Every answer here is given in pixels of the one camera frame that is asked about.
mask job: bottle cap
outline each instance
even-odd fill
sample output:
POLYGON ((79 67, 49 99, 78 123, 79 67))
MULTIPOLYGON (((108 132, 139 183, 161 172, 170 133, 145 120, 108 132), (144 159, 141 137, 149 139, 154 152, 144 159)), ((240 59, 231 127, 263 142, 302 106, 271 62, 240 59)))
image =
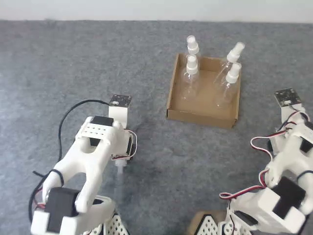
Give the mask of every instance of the bottle cap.
POLYGON ((238 76, 239 76, 239 72, 241 70, 241 64, 239 63, 233 63, 233 65, 231 66, 230 71, 228 72, 228 74, 226 75, 226 81, 229 83, 236 83, 238 76))
POLYGON ((188 52, 191 55, 195 55, 199 52, 199 45, 196 41, 195 36, 190 35, 187 37, 187 48, 188 48, 188 52))
POLYGON ((235 47, 228 53, 227 60, 231 63, 237 62, 244 48, 245 48, 244 43, 237 42, 235 47))
POLYGON ((195 55, 187 56, 186 70, 189 74, 196 74, 198 72, 198 62, 195 55))

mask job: white spray nozzle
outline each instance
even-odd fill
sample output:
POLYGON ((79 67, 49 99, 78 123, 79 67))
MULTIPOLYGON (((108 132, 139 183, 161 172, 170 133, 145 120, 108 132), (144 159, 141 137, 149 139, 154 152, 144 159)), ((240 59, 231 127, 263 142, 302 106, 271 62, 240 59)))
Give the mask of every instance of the white spray nozzle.
POLYGON ((226 75, 226 81, 229 83, 236 83, 238 76, 239 76, 239 72, 241 70, 241 64, 239 63, 233 63, 233 65, 231 66, 230 71, 228 72, 228 74, 226 75))
POLYGON ((127 165, 127 162, 125 159, 117 159, 115 165, 117 166, 117 174, 123 174, 123 168, 127 165))
POLYGON ((244 48, 245 48, 244 43, 237 42, 235 47, 228 53, 227 60, 231 63, 237 62, 244 48))
POLYGON ((187 56, 186 70, 189 74, 196 74, 198 72, 198 62, 195 55, 187 56))
POLYGON ((195 36, 190 35, 187 37, 187 48, 188 48, 188 52, 191 55, 195 55, 199 52, 199 45, 196 41, 195 36))

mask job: circuit board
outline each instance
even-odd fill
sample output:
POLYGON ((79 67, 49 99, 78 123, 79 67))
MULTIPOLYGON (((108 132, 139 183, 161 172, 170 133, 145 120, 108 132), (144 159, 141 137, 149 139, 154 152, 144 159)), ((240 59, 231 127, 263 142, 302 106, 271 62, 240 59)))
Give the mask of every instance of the circuit board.
POLYGON ((286 107, 301 103, 300 97, 293 88, 276 91, 275 97, 280 107, 286 107))

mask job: brown cardboard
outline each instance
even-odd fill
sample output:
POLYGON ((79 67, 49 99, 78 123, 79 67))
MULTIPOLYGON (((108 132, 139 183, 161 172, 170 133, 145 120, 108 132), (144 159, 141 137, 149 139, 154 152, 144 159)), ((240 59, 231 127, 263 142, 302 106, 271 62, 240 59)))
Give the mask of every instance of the brown cardboard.
POLYGON ((177 55, 166 107, 168 119, 227 129, 234 126, 238 119, 241 74, 238 78, 237 96, 227 108, 217 107, 213 102, 216 92, 213 89, 213 81, 220 69, 220 62, 220 58, 202 57, 200 59, 200 90, 194 100, 186 101, 181 99, 178 89, 180 73, 186 64, 185 55, 177 55))
POLYGON ((203 217, 205 217, 208 214, 213 217, 213 220, 216 224, 224 221, 226 218, 226 211, 216 211, 216 210, 199 211, 196 213, 196 215, 192 219, 187 229, 186 235, 195 235, 198 230, 199 225, 202 223, 203 217))

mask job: white servo bracket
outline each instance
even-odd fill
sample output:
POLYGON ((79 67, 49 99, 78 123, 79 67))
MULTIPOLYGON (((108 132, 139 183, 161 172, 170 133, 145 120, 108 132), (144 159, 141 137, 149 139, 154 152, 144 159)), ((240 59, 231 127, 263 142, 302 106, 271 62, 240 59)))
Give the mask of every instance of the white servo bracket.
POLYGON ((114 94, 109 102, 109 117, 119 121, 124 129, 127 126, 128 107, 131 100, 131 95, 114 94))

